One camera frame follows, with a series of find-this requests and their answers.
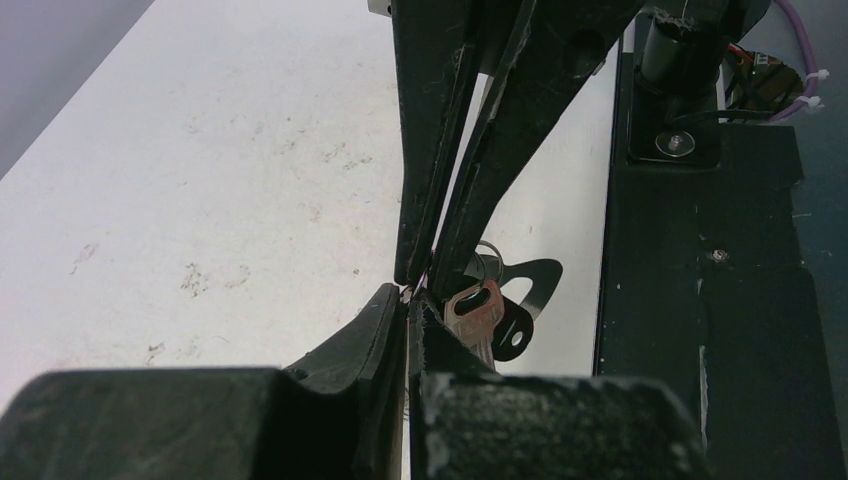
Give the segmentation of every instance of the metal key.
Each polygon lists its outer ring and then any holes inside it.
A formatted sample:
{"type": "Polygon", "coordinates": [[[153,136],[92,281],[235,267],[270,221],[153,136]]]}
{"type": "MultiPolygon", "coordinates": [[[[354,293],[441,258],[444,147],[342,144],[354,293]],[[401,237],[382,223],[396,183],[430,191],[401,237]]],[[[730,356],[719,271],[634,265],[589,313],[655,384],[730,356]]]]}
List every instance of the metal key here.
{"type": "Polygon", "coordinates": [[[445,324],[459,340],[480,360],[492,369],[495,359],[492,355],[492,339],[495,327],[504,315],[504,301],[501,289],[494,280],[487,279],[482,285],[469,287],[445,304],[445,324]],[[486,295],[488,298],[470,312],[461,315],[456,313],[457,306],[462,301],[473,301],[475,295],[486,295]]]}

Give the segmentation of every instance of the key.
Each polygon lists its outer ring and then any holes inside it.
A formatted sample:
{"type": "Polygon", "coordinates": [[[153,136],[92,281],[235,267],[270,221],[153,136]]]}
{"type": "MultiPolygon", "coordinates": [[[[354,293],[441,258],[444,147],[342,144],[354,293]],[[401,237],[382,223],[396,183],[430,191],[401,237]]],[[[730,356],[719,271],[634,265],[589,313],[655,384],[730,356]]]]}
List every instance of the key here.
{"type": "Polygon", "coordinates": [[[500,287],[487,279],[454,295],[445,304],[445,324],[486,365],[495,368],[492,340],[504,316],[500,287]]]}

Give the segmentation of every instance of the gray wall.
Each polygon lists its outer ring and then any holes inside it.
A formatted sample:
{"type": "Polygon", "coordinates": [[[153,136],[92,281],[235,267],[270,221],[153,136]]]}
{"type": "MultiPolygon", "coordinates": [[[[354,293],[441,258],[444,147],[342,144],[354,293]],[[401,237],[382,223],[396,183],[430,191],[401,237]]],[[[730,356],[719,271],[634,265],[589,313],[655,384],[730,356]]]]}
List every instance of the gray wall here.
{"type": "Polygon", "coordinates": [[[0,0],[0,179],[153,0],[0,0]]]}

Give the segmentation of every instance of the key hole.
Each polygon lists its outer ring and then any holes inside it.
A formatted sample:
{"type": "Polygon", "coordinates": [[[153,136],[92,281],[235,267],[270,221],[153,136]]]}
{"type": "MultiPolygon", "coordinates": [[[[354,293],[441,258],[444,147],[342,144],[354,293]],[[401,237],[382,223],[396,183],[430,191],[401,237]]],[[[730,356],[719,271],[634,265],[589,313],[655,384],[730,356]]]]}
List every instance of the key hole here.
{"type": "Polygon", "coordinates": [[[492,294],[489,292],[488,288],[484,288],[477,292],[476,295],[471,295],[470,297],[463,298],[462,300],[456,302],[456,305],[453,307],[453,313],[455,313],[458,317],[466,315],[478,308],[482,307],[489,301],[492,294]]]}

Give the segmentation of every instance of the bolt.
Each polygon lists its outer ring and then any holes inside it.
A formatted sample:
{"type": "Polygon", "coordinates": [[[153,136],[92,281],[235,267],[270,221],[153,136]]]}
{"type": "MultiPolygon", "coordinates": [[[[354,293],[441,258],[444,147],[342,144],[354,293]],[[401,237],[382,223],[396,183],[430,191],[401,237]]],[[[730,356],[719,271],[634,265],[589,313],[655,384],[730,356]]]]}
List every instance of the bolt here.
{"type": "Polygon", "coordinates": [[[681,143],[683,143],[683,137],[681,135],[672,135],[668,141],[668,149],[674,152],[680,148],[681,143]]]}
{"type": "Polygon", "coordinates": [[[716,262],[726,262],[728,258],[730,258],[730,254],[721,249],[713,250],[713,253],[710,254],[713,261],[716,262]]]}

